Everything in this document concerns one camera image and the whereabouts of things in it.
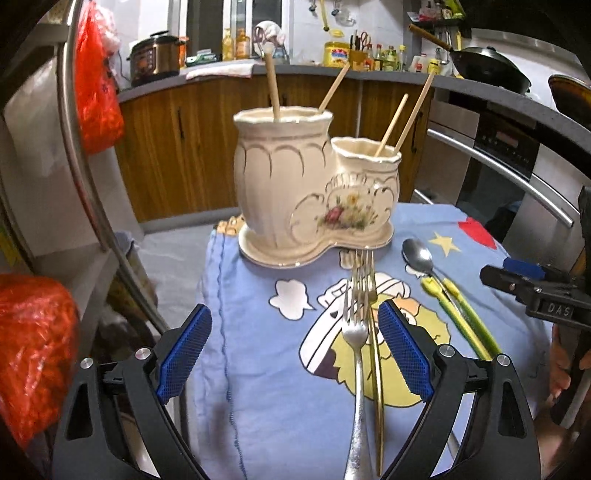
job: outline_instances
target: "towel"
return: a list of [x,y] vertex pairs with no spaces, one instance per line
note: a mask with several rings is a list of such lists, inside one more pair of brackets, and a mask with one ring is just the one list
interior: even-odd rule
[[195,67],[186,74],[187,81],[197,77],[225,76],[225,77],[252,77],[252,68],[256,64],[255,60],[235,60]]

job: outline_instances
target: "spoon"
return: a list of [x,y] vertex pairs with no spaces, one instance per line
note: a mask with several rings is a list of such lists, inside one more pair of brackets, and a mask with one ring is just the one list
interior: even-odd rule
[[[402,242],[402,257],[404,261],[410,266],[410,268],[413,268],[418,272],[425,273],[435,279],[435,281],[439,283],[443,294],[450,300],[457,311],[463,314],[457,303],[453,301],[447,294],[443,283],[441,283],[441,280],[439,280],[439,277],[433,270],[435,266],[433,264],[433,256],[423,242],[421,242],[418,238],[407,238],[404,242]],[[451,431],[449,434],[447,448],[452,454],[452,458],[455,459],[458,451],[460,450],[460,443],[457,441],[457,437],[453,431]]]
[[443,286],[443,282],[441,282],[441,279],[435,273],[433,256],[423,242],[418,238],[407,238],[402,242],[402,257],[411,268],[432,277],[439,284],[443,294],[451,302],[454,308],[460,312],[460,315],[465,317],[464,312],[457,304],[456,300],[451,295],[447,294],[447,289]]

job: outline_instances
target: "silver fork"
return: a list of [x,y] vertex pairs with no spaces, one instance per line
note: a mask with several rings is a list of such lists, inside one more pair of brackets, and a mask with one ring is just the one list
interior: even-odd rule
[[345,480],[370,480],[374,477],[365,423],[363,359],[361,356],[361,347],[365,345],[368,339],[368,325],[364,321],[364,310],[371,308],[371,306],[368,299],[367,280],[365,277],[365,281],[363,281],[359,270],[359,260],[357,254],[355,254],[351,278],[351,305],[349,308],[349,284],[347,284],[343,319],[341,320],[343,338],[353,349],[355,356],[355,417],[353,419],[349,457],[345,468]]

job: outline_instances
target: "cabinet handle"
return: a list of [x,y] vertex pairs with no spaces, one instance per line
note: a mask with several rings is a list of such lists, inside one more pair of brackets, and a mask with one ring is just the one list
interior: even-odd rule
[[416,119],[414,120],[413,141],[411,142],[411,147],[410,147],[410,151],[413,152],[413,154],[415,154],[418,150],[417,147],[414,145],[414,140],[415,140],[415,136],[417,135],[417,124],[422,116],[423,116],[423,112],[419,112]]
[[178,133],[181,136],[181,140],[184,140],[184,131],[183,131],[183,121],[181,120],[181,109],[177,109],[177,117],[178,117]]

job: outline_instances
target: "scissors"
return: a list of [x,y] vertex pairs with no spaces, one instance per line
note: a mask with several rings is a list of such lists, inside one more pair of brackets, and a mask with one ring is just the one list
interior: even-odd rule
[[367,32],[361,32],[361,50],[365,50],[371,45],[371,35]]

